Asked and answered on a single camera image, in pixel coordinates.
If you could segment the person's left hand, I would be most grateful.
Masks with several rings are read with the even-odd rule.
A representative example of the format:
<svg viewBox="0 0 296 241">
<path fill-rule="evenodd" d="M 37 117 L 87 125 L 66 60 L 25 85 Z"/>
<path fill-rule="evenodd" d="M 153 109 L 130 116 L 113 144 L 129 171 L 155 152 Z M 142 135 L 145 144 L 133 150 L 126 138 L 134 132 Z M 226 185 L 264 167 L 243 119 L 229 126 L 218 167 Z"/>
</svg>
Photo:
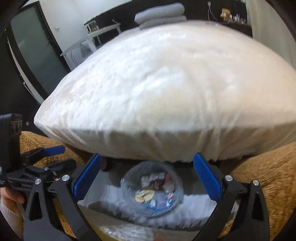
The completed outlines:
<svg viewBox="0 0 296 241">
<path fill-rule="evenodd" d="M 24 204 L 25 199 L 22 194 L 14 191 L 8 187 L 1 188 L 1 199 L 4 205 L 16 213 L 17 215 L 21 215 L 21 211 L 18 208 L 18 204 Z"/>
</svg>

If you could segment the left forearm beige sleeve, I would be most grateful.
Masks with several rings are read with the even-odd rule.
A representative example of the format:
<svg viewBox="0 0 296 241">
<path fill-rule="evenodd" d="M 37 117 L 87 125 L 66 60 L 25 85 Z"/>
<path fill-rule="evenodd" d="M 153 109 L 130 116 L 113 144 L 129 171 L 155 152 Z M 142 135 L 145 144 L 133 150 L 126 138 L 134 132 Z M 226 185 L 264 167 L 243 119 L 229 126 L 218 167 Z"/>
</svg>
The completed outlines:
<svg viewBox="0 0 296 241">
<path fill-rule="evenodd" d="M 1 200 L 1 212 L 16 235 L 23 240 L 23 217 L 10 210 Z"/>
</svg>

